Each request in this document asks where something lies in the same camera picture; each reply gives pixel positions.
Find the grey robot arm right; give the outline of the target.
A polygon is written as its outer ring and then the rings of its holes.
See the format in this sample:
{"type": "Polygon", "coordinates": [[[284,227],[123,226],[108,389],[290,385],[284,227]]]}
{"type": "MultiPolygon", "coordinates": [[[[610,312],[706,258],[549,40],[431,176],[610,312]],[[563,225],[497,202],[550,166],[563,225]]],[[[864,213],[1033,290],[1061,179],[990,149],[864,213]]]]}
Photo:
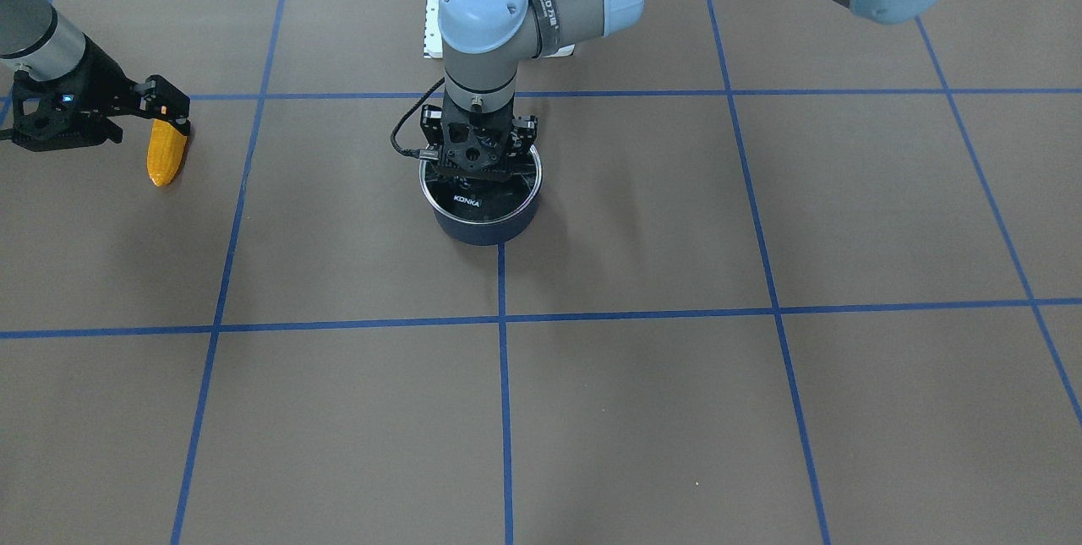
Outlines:
{"type": "Polygon", "coordinates": [[[13,127],[3,139],[47,152],[123,139],[120,115],[151,120],[148,155],[182,157],[189,96],[159,75],[128,76],[49,0],[1,0],[1,55],[13,71],[13,127]]]}

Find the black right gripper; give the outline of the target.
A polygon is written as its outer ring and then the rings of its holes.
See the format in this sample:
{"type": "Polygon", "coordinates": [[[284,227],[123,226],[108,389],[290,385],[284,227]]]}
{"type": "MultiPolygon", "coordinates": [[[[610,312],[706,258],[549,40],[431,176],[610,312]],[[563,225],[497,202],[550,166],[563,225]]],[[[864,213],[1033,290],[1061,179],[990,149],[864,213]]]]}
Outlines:
{"type": "Polygon", "coordinates": [[[85,46],[74,70],[52,80],[17,71],[12,90],[12,144],[32,152],[96,147],[120,142],[123,130],[113,115],[135,115],[192,136],[190,97],[163,76],[135,82],[100,46],[85,46]]]}

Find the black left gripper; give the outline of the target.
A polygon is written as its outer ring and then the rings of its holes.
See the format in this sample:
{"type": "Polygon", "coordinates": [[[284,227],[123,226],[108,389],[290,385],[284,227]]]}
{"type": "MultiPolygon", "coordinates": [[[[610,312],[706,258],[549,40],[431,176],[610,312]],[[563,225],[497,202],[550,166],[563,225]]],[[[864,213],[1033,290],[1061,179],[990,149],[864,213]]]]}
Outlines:
{"type": "Polygon", "coordinates": [[[538,118],[517,117],[511,101],[494,112],[472,112],[452,101],[424,105],[421,129],[428,139],[421,161],[445,177],[503,183],[538,175],[538,118]]]}

